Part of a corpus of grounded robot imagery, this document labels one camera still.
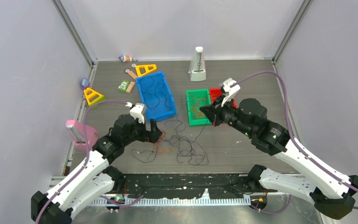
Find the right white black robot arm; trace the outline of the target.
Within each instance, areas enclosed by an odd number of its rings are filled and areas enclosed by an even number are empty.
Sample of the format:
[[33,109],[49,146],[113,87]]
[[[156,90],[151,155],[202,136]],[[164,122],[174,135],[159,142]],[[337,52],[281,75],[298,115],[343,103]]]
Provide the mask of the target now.
[[320,167],[312,162],[313,154],[299,150],[300,143],[291,138],[288,130],[267,119],[267,108],[254,98],[242,100],[237,107],[221,105],[217,98],[200,111],[214,125],[228,124],[250,138],[258,150],[273,156],[296,169],[304,177],[280,174],[262,165],[254,165],[248,173],[248,187],[252,191],[272,189],[301,198],[316,210],[332,219],[342,219],[354,209],[355,191],[344,183],[358,187],[358,176],[344,175],[324,162]]

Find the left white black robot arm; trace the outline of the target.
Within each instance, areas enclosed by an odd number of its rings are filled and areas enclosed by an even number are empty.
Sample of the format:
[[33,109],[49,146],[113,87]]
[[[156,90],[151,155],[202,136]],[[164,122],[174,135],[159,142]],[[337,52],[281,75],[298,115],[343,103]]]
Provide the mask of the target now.
[[111,163],[129,144],[156,143],[161,135],[155,119],[150,119],[147,130],[138,118],[120,115],[108,133],[96,141],[82,164],[48,192],[37,191],[31,197],[31,219],[37,224],[70,224],[95,199],[109,191],[121,192],[124,175]]

